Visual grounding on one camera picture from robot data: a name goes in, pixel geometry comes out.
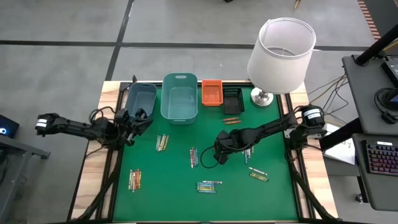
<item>green table surface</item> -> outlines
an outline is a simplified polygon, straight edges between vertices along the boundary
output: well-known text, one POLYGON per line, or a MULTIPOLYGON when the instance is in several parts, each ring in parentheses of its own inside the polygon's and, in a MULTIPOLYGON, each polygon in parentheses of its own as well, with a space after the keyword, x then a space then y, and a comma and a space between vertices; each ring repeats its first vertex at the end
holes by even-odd
MULTIPOLYGON (((284 159, 282 133, 269 136, 254 146, 254 153, 244 163, 239 152, 230 155, 225 165, 206 169, 199 165, 191 169, 190 149, 198 155, 214 144, 221 130, 255 128, 279 118, 277 101, 259 109, 249 99, 251 88, 242 87, 245 112, 239 115, 242 123, 225 125, 223 106, 205 107, 198 89, 198 115, 190 125, 172 125, 160 114, 161 89, 157 90, 154 122, 135 138, 133 147, 125 147, 118 185, 115 222, 156 221, 268 221, 297 220, 297 212, 289 175, 284 159), (157 152, 157 135, 168 134, 167 149, 157 152), (248 167, 268 173, 268 182, 250 177, 248 167), (130 170, 142 171, 141 189, 128 189, 130 170), (218 180, 215 194, 201 194, 196 183, 218 180)), ((211 166, 213 149, 203 156, 211 166)))

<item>orange plastic tray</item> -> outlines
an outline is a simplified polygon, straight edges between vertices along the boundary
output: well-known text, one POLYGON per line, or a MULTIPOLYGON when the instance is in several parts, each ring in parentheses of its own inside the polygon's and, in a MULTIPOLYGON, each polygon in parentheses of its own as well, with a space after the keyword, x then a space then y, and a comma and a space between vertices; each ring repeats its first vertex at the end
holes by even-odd
POLYGON ((223 104, 223 82, 221 80, 203 80, 201 83, 201 102, 205 106, 223 104))

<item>blue plastic basket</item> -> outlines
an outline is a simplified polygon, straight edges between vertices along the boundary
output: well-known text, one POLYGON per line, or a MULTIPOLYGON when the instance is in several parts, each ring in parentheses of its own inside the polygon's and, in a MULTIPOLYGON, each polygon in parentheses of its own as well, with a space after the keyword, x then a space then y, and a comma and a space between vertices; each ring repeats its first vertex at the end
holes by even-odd
POLYGON ((192 124, 198 114, 198 79, 192 73, 171 73, 162 85, 161 114, 172 124, 192 124))
POLYGON ((148 83, 134 83, 130 87, 125 109, 132 118, 136 117, 137 110, 142 108, 148 118, 152 117, 156 101, 156 86, 148 83))

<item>wooden table frame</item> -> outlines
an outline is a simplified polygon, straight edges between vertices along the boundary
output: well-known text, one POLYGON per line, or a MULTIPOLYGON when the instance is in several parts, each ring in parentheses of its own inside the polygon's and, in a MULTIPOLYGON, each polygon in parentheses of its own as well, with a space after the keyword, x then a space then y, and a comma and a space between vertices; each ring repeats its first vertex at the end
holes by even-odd
MULTIPOLYGON (((116 110, 123 108, 127 98, 127 91, 124 90, 130 83, 131 82, 115 81, 104 82, 98 108, 104 106, 111 106, 116 110)), ((153 83, 157 86, 161 86, 162 84, 162 82, 147 83, 153 83)), ((248 81, 223 81, 223 85, 241 86, 252 84, 248 81)), ((308 97, 305 85, 302 84, 297 90, 290 94, 278 95, 276 100, 279 106, 282 105, 283 107, 279 108, 280 111, 283 111, 285 114, 296 106, 307 105, 308 97)), ((113 118, 114 115, 110 110, 104 110, 104 116, 113 118)), ((319 146, 318 141, 313 139, 309 139, 308 143, 319 146)), ((90 141, 86 148, 86 153, 94 151, 99 147, 100 144, 98 142, 90 141)), ((95 213, 91 213, 90 219, 94 219, 96 223, 112 222, 122 154, 123 149, 102 149, 83 160, 67 221, 78 218, 92 204, 92 201, 99 200, 99 209, 97 209, 95 213), (100 191, 105 185, 109 185, 109 181, 107 181, 109 179, 114 179, 115 182, 109 187, 109 190, 100 191), (98 192, 101 192, 103 197, 99 197, 98 192)), ((306 184, 309 185, 313 194, 331 215, 337 217, 337 211, 321 151, 312 147, 306 147, 299 155, 296 155, 295 152, 292 154, 294 157, 297 156, 297 160, 295 161, 296 169, 300 172, 306 184)), ((319 214, 314 211, 313 207, 309 204, 309 200, 305 197, 300 186, 293 180, 292 187, 295 194, 298 217, 320 218, 319 214)))

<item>table lamp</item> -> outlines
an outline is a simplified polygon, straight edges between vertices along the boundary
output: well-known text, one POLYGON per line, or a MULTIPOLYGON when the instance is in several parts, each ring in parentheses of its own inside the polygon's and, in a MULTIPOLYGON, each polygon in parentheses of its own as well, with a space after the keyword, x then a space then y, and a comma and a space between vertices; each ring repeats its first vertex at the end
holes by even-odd
POLYGON ((248 63, 254 106, 266 108, 273 94, 289 93, 302 84, 316 40, 314 30, 298 19, 268 20, 261 27, 248 63))

